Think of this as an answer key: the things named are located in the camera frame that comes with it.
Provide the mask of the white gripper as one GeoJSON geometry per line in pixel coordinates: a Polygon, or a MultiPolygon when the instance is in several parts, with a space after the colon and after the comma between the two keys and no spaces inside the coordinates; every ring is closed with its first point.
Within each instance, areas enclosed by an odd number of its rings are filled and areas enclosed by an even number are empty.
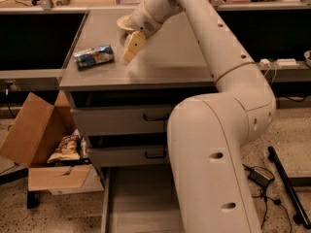
{"type": "Polygon", "coordinates": [[[159,4],[141,2],[131,14],[131,26],[135,31],[126,37],[122,59],[129,63],[162,24],[163,9],[159,4]]]}

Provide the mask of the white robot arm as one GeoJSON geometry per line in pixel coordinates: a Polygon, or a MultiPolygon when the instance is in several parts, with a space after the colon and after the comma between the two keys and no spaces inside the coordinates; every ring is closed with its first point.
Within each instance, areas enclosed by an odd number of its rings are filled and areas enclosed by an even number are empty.
{"type": "Polygon", "coordinates": [[[167,124],[169,159],[185,233],[261,233],[240,149],[270,125],[275,96],[258,65],[208,0],[143,0],[128,18],[129,62],[184,12],[216,92],[180,102],[167,124]]]}

